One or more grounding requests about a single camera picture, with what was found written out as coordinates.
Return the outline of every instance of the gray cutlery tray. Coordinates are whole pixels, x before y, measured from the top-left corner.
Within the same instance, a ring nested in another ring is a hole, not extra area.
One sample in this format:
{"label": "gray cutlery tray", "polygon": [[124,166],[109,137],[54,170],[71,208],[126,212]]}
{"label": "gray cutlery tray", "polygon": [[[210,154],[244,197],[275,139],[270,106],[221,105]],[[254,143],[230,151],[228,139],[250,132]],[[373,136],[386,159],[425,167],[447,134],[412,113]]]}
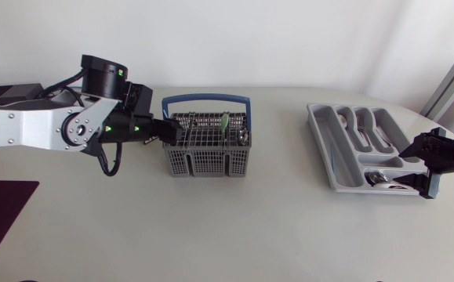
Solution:
{"label": "gray cutlery tray", "polygon": [[[399,157],[411,142],[387,110],[379,107],[307,104],[308,123],[321,151],[331,187],[336,192],[418,195],[414,189],[372,187],[366,174],[381,171],[389,179],[411,173],[427,174],[418,157]],[[339,114],[347,119],[347,127]],[[364,133],[358,131],[357,115],[363,120]],[[390,140],[388,146],[376,131],[380,128]]]}

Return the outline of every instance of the blue handle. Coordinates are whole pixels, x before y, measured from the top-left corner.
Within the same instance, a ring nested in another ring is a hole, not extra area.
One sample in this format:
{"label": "blue handle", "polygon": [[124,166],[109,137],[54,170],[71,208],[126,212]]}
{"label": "blue handle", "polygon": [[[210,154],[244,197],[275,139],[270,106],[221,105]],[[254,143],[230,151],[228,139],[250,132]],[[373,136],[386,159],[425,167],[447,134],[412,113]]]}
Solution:
{"label": "blue handle", "polygon": [[216,100],[245,104],[245,115],[248,118],[248,130],[249,131],[251,130],[251,100],[248,97],[243,96],[218,93],[200,93],[200,94],[195,93],[165,97],[164,99],[162,99],[162,113],[164,114],[165,118],[168,118],[170,103],[196,100]]}

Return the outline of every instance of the white table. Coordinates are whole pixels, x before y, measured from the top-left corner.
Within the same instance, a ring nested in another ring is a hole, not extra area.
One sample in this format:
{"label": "white table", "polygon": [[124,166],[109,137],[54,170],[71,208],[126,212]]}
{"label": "white table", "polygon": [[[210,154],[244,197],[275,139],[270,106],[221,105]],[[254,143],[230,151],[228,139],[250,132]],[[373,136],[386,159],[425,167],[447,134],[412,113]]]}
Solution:
{"label": "white table", "polygon": [[454,174],[432,201],[333,192],[306,105],[386,107],[410,139],[435,123],[304,88],[155,89],[155,117],[189,92],[251,98],[247,176],[175,179],[160,142],[124,145],[112,178],[85,154],[0,148],[0,179],[41,183],[0,245],[0,281],[454,281]]}

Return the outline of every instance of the black cable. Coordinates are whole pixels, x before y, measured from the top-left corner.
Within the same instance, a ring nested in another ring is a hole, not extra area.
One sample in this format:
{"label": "black cable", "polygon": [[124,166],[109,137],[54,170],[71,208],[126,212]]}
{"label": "black cable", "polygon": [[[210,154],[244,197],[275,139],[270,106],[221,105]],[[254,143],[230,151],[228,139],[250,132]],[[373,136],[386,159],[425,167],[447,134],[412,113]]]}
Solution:
{"label": "black cable", "polygon": [[80,95],[75,90],[71,89],[68,86],[64,86],[63,89],[68,91],[69,93],[71,93],[71,95],[73,95],[75,97],[75,99],[77,100],[78,105],[80,105],[80,107],[84,107],[84,102],[82,102],[82,99],[80,99]]}
{"label": "black cable", "polygon": [[80,70],[80,72],[78,72],[78,74],[72,76],[71,78],[67,78],[63,81],[56,83],[55,85],[51,85],[48,88],[42,90],[39,94],[37,94],[37,96],[35,98],[36,99],[46,98],[48,94],[56,91],[57,89],[61,89],[64,86],[67,86],[67,85],[79,80],[80,78],[83,78],[85,74],[87,74],[87,70],[82,69],[82,70]]}
{"label": "black cable", "polygon": [[104,153],[103,147],[101,147],[101,154],[98,156],[98,161],[100,161],[101,169],[107,176],[113,176],[117,174],[118,168],[120,167],[120,161],[122,159],[122,142],[117,142],[117,153],[115,156],[114,167],[108,169],[108,160],[107,155]]}

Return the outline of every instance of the cutlery basket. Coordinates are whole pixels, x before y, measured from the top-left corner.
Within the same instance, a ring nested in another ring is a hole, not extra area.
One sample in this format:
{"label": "cutlery basket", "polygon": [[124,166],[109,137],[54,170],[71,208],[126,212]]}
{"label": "cutlery basket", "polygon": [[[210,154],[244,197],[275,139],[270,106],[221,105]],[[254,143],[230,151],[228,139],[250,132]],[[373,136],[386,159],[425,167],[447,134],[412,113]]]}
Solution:
{"label": "cutlery basket", "polygon": [[[174,113],[169,104],[194,100],[218,100],[245,104],[245,113]],[[164,151],[175,177],[243,177],[249,149],[252,145],[251,103],[249,98],[228,94],[203,93],[166,97],[162,113],[183,126],[176,145],[164,143]],[[222,135],[221,118],[228,114],[228,124]]]}

